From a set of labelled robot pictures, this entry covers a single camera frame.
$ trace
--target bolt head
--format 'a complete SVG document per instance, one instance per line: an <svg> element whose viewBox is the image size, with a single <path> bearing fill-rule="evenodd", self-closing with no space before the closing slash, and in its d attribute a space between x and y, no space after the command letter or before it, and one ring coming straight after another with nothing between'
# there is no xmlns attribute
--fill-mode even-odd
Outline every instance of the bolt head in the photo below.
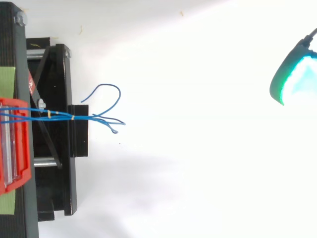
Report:
<svg viewBox="0 0 317 238"><path fill-rule="evenodd" d="M71 50L70 50L70 49L65 50L65 56L66 56L68 59L70 59L70 58L71 58L71 56L72 56L72 52L71 52Z"/></svg>
<svg viewBox="0 0 317 238"><path fill-rule="evenodd" d="M28 18L24 11L19 11L14 17L14 21L19 26L26 26L28 24Z"/></svg>
<svg viewBox="0 0 317 238"><path fill-rule="evenodd" d="M40 99L38 100L38 109L44 110L45 108L46 108L46 103L44 103L43 99L40 98Z"/></svg>

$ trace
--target black lamp housing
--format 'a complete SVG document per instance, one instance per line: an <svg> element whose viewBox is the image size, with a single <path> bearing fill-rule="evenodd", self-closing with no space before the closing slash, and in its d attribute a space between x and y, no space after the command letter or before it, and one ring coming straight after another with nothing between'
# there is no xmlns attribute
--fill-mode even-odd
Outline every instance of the black lamp housing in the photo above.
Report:
<svg viewBox="0 0 317 238"><path fill-rule="evenodd" d="M310 35L307 35L304 39L301 39L295 48L285 58L275 76L271 82L269 92L271 96L280 104L283 105L281 99L282 88L290 76L295 66L299 61L306 56L317 59L317 53L309 50L310 42L313 40L313 36L317 33L317 29L314 30Z"/></svg>

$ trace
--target red clip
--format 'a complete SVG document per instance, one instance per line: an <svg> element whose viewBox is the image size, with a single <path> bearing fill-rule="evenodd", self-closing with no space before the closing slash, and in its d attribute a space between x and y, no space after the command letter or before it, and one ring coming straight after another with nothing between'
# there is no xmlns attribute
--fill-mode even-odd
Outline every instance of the red clip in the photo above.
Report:
<svg viewBox="0 0 317 238"><path fill-rule="evenodd" d="M28 104L18 99L0 98L0 106L10 111L10 107L27 108ZM27 117L28 111L16 110L9 114ZM0 116L0 121L3 120L13 118ZM0 123L0 195L21 187L30 178L28 122Z"/></svg>

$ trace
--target blue wire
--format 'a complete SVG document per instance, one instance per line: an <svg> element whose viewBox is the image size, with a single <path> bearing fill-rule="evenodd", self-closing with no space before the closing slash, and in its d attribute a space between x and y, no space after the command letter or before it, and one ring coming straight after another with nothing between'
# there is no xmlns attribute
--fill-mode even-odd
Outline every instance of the blue wire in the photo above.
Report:
<svg viewBox="0 0 317 238"><path fill-rule="evenodd" d="M8 120L8 121L1 121L1 124L5 124L5 123L17 123L17 122L27 122L27 121L62 121L62 120L93 120L93 121L97 121L101 124L106 125L107 127L110 128L110 130L114 133L117 134L118 131L113 129L110 125L111 124L115 124L115 125L125 125L124 122L115 119L115 118L106 118L103 117L102 115L109 112L112 108L115 107L115 105L119 102L120 98L121 98L121 91L120 89L113 85L113 84L100 84L98 85L94 91L85 99L83 100L81 103L83 103L84 101L86 101L87 99L89 99L94 92L100 87L100 86L111 86L111 87L115 87L118 91L119 91L119 97L116 100L116 102L106 111L96 115L93 114L92 116L73 116L69 113L63 113L63 112L56 112L56 111L50 111L51 114L54 114L56 116L51 116L49 117L39 117L39 118L33 118L33 117L25 117L25 116L19 116L19 115L12 115L12 114L6 114L6 113L0 113L0 116L7 116L10 118L13 118L14 120ZM49 113L49 110L40 110L40 109L35 109L35 108L0 108L0 112L1 111L17 111L17 110L27 110L27 111L31 111L31 112L41 112L41 113ZM110 119L110 120L116 120L118 122L111 122L111 121L106 121L105 119Z"/></svg>
<svg viewBox="0 0 317 238"><path fill-rule="evenodd" d="M115 103L114 103L110 108L108 108L107 110L105 110L104 112L102 112L102 113L100 113L100 114L97 114L97 115L95 115L95 116L91 116L91 117L94 117L94 118L100 117L100 116L102 116L103 114L109 112L112 108L115 107L115 105L117 105L117 103L119 102L119 100L120 100L120 98L121 98L121 90L120 90L117 86L115 86L115 85L113 85L113 84L102 83L102 84L99 84L99 85L93 90L93 92L92 92L86 99L84 99L83 101L81 101L80 103L83 103L84 101L88 100L88 99L95 93L95 91L96 91L100 86L111 86L111 87L115 87L115 88L118 90L118 92L119 92L119 97L118 97L117 101L115 101Z"/></svg>

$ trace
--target green led light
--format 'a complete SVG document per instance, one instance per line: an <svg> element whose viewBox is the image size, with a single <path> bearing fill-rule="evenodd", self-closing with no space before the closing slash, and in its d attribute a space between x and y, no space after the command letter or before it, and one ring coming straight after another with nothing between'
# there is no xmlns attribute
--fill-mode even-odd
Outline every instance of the green led light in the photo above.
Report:
<svg viewBox="0 0 317 238"><path fill-rule="evenodd" d="M303 57L285 80L280 94L283 105L317 105L317 59Z"/></svg>

